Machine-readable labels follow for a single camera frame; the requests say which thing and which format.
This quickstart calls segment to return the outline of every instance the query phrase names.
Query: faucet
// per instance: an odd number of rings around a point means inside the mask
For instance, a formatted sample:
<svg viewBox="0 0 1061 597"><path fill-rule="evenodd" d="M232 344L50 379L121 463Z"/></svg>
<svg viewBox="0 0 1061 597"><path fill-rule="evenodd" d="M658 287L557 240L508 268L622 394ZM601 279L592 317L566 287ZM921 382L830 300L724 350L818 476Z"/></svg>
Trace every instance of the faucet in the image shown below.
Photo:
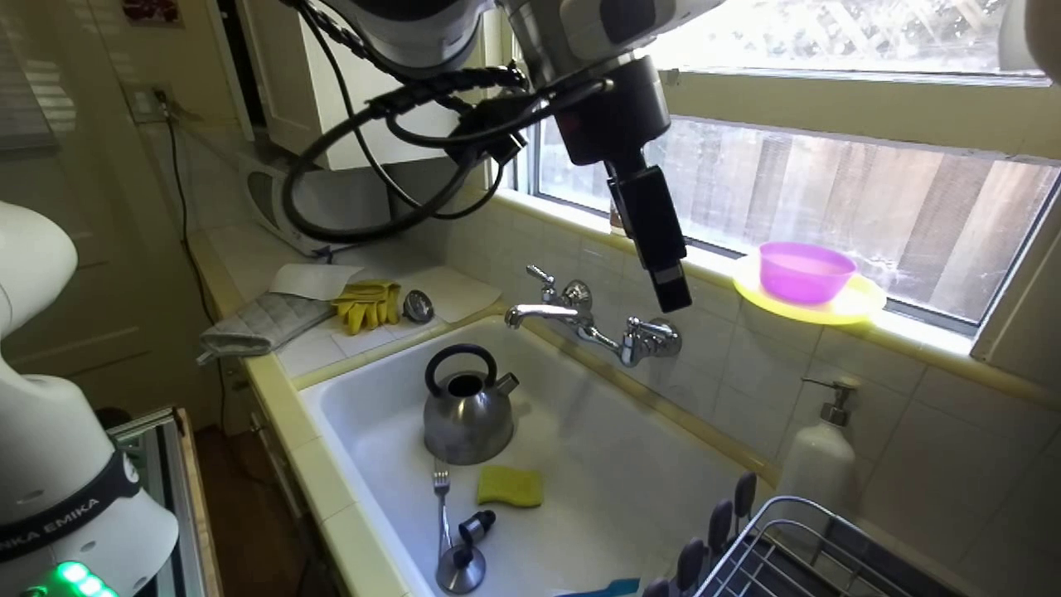
<svg viewBox="0 0 1061 597"><path fill-rule="evenodd" d="M587 284L575 279L557 292L557 277L528 267L528 277L539 279L539 301L518 301L505 312L511 329L521 329L528 320L564 322L578 338L592 338L592 292Z"/></svg>
<svg viewBox="0 0 1061 597"><path fill-rule="evenodd" d="M511 329L525 326L528 320L561 322L575 329L581 341L610 350L628 368L632 368L647 354L676 354L684 344L684 336L662 320L628 320L628 336L610 338L592 322L592 292L587 284L575 279L569 287L564 287L564 292L557 292L557 277L537 267L528 267L528 277L539 279L539 301L511 305L505 312L505 322Z"/></svg>

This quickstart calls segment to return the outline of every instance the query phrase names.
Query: yellow dish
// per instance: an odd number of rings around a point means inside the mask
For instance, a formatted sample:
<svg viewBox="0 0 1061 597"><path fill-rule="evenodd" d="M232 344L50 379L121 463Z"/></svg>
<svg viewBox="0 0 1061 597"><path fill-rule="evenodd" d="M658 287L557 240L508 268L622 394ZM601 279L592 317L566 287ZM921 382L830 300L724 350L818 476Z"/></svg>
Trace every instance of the yellow dish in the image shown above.
<svg viewBox="0 0 1061 597"><path fill-rule="evenodd" d="M788 305L788 301L771 300L758 287L758 257L741 260L741 267L733 274L733 287L757 310L766 310L766 312L781 317L781 320L809 322L809 326L863 326L863 322L873 322L884 310L884 300L888 300L884 289L878 289L873 279L857 274L837 292L833 301L813 305L813 310L809 305Z"/></svg>

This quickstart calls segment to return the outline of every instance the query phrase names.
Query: stainless steel kettle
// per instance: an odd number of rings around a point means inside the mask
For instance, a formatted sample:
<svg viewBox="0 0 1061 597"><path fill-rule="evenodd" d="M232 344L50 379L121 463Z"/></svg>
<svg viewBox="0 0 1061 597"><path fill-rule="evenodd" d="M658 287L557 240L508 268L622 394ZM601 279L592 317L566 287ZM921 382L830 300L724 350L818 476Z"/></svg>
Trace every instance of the stainless steel kettle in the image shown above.
<svg viewBox="0 0 1061 597"><path fill-rule="evenodd" d="M437 379L437 366L454 354L475 354L484 373L454 373ZM481 464L514 438L511 392L518 374L496 379L496 361L481 344L449 344L423 373L431 400L423 402L423 447L449 464Z"/></svg>

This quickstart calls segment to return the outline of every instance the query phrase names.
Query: wire dish rack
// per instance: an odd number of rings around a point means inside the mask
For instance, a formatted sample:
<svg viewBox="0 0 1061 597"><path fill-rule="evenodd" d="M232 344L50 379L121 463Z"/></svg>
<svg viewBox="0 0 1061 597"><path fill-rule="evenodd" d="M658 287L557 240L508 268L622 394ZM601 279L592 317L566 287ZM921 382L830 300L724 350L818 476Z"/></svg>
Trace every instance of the wire dish rack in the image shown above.
<svg viewBox="0 0 1061 597"><path fill-rule="evenodd" d="M769 499L696 597L955 597L859 529L795 496Z"/></svg>

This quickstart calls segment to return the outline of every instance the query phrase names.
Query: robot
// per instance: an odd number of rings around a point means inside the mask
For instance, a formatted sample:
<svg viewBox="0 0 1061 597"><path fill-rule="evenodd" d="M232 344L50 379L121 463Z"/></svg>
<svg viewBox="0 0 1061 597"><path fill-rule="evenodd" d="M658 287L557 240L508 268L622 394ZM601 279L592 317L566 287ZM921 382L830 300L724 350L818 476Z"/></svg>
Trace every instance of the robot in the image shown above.
<svg viewBox="0 0 1061 597"><path fill-rule="evenodd" d="M0 338L77 268L69 237L0 204ZM168 560L178 525L137 483L86 394L0 360L0 593L130 597Z"/></svg>
<svg viewBox="0 0 1061 597"><path fill-rule="evenodd" d="M366 37L374 67L401 82L461 67L481 15L495 7L495 0L324 5ZM528 99L557 121L569 162L608 166L617 214L662 312L689 305L679 267L687 246L665 180L641 154L665 132L669 117L660 77L638 51L717 5L501 0L528 60L533 87ZM77 248L50 221L0 204L0 257L0 338L7 338L59 295ZM2 360L0 479L0 597L130 597L176 549L176 518L140 489L82 392L62 379L20 374Z"/></svg>
<svg viewBox="0 0 1061 597"><path fill-rule="evenodd" d="M323 0L344 18L363 55L401 82L423 82L463 62L475 48L481 15L495 0ZM608 169L610 197L628 237L638 246L644 268L658 289L662 312L687 310L689 287L684 277L684 229L660 166L644 159L644 148L669 129L660 77L641 55L658 35L689 24L724 0L496 0L518 37L533 92L521 92L539 112L549 112L569 162ZM472 109L461 117L459 139L466 132L505 129L501 109ZM443 148L437 139L411 135L388 121L405 144ZM514 155L511 148L487 148L487 154ZM292 211L292 180L284 184L284 214L292 227L323 243L359 243L359 233L329 233Z"/></svg>

